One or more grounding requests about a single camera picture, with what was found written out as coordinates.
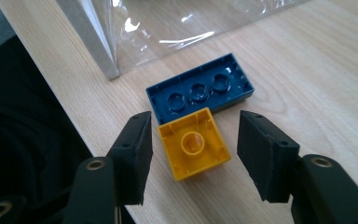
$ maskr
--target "wood grain surface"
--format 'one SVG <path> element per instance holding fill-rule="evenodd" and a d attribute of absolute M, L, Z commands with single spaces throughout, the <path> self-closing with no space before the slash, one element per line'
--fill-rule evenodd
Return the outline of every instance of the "wood grain surface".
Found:
<path fill-rule="evenodd" d="M 128 118 L 152 110 L 145 88 L 232 52 L 254 95 L 214 115 L 232 160 L 173 180 L 153 116 L 154 157 L 137 223 L 293 223 L 290 204 L 263 203 L 236 156 L 241 110 L 295 139 L 300 155 L 338 161 L 358 184 L 358 1 L 310 0 L 108 81 L 54 0 L 0 8 L 95 156 Z"/>

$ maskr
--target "dark cloth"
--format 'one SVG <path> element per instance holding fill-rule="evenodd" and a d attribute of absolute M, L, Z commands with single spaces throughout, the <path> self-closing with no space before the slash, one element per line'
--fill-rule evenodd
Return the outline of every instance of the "dark cloth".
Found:
<path fill-rule="evenodd" d="M 9 39 L 0 47 L 0 197 L 48 201 L 89 157 L 20 40 Z"/>

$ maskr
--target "yellow lego brick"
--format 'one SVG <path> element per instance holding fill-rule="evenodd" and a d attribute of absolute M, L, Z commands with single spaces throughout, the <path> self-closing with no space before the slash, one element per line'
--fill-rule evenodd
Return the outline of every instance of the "yellow lego brick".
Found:
<path fill-rule="evenodd" d="M 231 159 L 209 108 L 163 124 L 158 132 L 175 180 Z"/>

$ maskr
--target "light wood tabletop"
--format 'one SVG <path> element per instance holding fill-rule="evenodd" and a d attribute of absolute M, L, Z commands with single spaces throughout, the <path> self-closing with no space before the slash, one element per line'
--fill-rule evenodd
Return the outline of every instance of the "light wood tabletop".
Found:
<path fill-rule="evenodd" d="M 290 203 L 261 202 L 236 155 L 241 110 L 264 115 L 300 156 L 338 161 L 358 185 L 358 1 L 310 0 L 134 68 L 109 81 L 54 0 L 0 0 L 10 24 L 94 156 L 128 118 L 152 111 L 145 89 L 234 54 L 252 97 L 214 114 L 232 159 L 174 181 L 153 115 L 154 157 L 137 223 L 293 223 Z"/>

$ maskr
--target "transparent plastic packaging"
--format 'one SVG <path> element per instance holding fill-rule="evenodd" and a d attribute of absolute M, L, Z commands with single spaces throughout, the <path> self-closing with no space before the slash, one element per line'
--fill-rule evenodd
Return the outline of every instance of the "transparent plastic packaging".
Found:
<path fill-rule="evenodd" d="M 74 7 L 65 2 L 75 1 L 86 12 L 118 75 L 307 0 L 57 1 L 68 18 Z"/>

